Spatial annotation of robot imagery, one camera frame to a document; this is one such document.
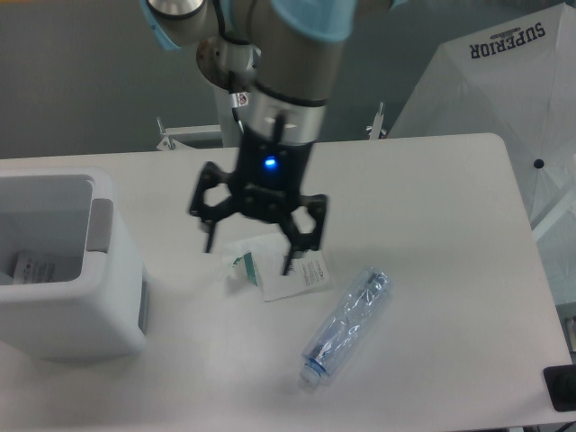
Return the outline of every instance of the blue led light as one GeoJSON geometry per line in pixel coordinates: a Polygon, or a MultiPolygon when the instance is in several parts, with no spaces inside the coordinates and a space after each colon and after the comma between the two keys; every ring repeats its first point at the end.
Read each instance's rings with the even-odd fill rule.
{"type": "Polygon", "coordinates": [[[278,162],[276,161],[276,158],[274,156],[267,157],[266,160],[264,161],[264,167],[268,170],[276,169],[278,167],[278,162]]]}

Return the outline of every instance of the crushed plastic bottle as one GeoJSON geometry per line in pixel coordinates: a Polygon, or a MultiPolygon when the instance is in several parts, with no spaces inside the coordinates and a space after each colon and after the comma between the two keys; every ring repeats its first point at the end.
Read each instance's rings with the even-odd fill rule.
{"type": "Polygon", "coordinates": [[[391,288],[381,269],[366,267],[360,272],[302,353],[300,377],[309,386],[316,387],[321,378],[334,375],[391,288]]]}

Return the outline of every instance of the white trash bin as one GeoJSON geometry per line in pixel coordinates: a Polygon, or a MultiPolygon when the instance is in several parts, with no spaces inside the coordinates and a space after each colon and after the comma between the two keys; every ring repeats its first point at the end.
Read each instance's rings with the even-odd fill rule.
{"type": "Polygon", "coordinates": [[[59,360],[144,347],[144,265],[102,169],[0,170],[0,272],[7,344],[59,360]]]}

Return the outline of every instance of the white tabletop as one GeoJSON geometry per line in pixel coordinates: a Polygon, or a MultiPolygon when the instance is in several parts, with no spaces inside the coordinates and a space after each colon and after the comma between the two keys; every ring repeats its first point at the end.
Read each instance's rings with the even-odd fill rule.
{"type": "Polygon", "coordinates": [[[319,144],[303,192],[326,193],[335,288],[262,302],[219,277],[223,244],[276,232],[225,220],[214,253],[186,214],[206,160],[234,149],[49,157],[99,166],[152,275],[145,350],[54,364],[0,345],[0,429],[452,431],[576,419],[542,370],[571,360],[506,150],[491,135],[319,144]],[[395,287],[336,380],[298,386],[301,352],[366,265],[395,287]]]}

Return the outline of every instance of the bottle cap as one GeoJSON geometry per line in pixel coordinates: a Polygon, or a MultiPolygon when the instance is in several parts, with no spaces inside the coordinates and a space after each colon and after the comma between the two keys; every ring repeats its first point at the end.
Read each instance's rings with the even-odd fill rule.
{"type": "Polygon", "coordinates": [[[320,374],[308,364],[302,366],[300,377],[311,387],[316,387],[320,382],[320,374]]]}

